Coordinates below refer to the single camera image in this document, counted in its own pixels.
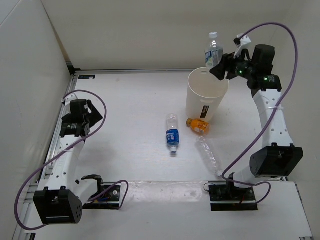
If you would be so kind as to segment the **small green label water bottle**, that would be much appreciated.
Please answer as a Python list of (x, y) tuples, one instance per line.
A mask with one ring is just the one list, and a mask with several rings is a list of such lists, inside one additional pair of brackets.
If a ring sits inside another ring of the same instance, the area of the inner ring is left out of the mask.
[(224, 49), (218, 41), (218, 33), (210, 32), (208, 34), (209, 44), (205, 49), (205, 65), (208, 70), (216, 67), (222, 59)]

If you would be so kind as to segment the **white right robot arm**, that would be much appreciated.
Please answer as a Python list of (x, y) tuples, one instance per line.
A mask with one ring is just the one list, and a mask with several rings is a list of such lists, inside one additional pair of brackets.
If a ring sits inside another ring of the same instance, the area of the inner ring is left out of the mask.
[(281, 105), (284, 94), (280, 78), (272, 74), (275, 48), (258, 44), (252, 56), (243, 49), (240, 55), (226, 53), (220, 63), (210, 70), (219, 80), (241, 77), (247, 80), (261, 123), (261, 150), (254, 153), (249, 165), (232, 173), (224, 193), (230, 200), (238, 199), (243, 188), (256, 186), (260, 179), (288, 177), (303, 158), (303, 149), (290, 137)]

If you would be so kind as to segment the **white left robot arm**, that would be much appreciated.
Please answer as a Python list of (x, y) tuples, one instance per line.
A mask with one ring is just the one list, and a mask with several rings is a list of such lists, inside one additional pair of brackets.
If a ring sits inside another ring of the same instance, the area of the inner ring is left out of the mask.
[(59, 152), (51, 175), (42, 190), (35, 192), (33, 202), (44, 225), (77, 224), (83, 214), (83, 205), (92, 197), (100, 200), (105, 187), (95, 182), (94, 175), (80, 180), (76, 168), (85, 137), (90, 129), (103, 119), (91, 100), (67, 100), (67, 114), (62, 117), (59, 133)]

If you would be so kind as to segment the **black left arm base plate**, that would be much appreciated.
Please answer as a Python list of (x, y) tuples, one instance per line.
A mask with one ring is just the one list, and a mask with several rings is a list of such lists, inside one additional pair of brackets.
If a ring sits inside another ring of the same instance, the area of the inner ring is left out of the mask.
[(119, 210), (120, 196), (121, 196), (121, 183), (118, 183), (113, 188), (108, 190), (104, 195), (98, 199), (87, 202), (83, 205), (84, 210)]

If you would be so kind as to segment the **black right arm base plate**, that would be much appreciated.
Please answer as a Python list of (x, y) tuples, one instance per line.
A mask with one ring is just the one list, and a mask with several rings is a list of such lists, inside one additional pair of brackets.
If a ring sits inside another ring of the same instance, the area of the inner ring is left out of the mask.
[(208, 186), (210, 210), (212, 212), (257, 211), (258, 205), (254, 190), (231, 187), (227, 184)]

